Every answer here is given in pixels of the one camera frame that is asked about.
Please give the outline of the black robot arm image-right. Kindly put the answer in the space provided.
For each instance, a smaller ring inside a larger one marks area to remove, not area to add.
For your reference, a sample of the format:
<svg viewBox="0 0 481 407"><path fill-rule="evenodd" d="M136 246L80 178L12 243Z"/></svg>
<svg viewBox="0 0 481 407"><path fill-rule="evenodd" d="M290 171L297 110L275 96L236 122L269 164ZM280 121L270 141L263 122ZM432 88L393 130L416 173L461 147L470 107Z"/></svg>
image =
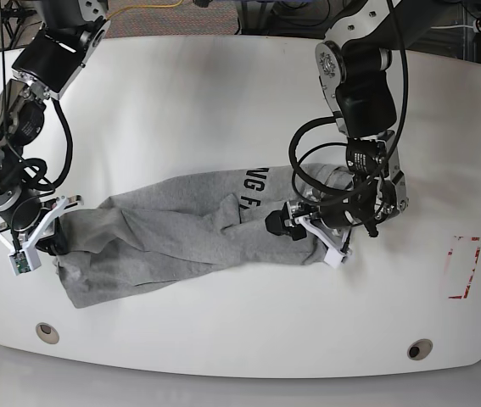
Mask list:
<svg viewBox="0 0 481 407"><path fill-rule="evenodd" d="M407 208L398 153L409 96L405 49L453 6L453 1L352 1L334 18L316 47L320 85L332 114L302 125L288 148L292 179L302 180L316 197L299 193L269 215L268 224L276 222L295 239L313 220L328 229L364 226L376 237L379 223ZM309 175L297 155L308 131L330 124L347 138L352 181L344 188Z"/></svg>

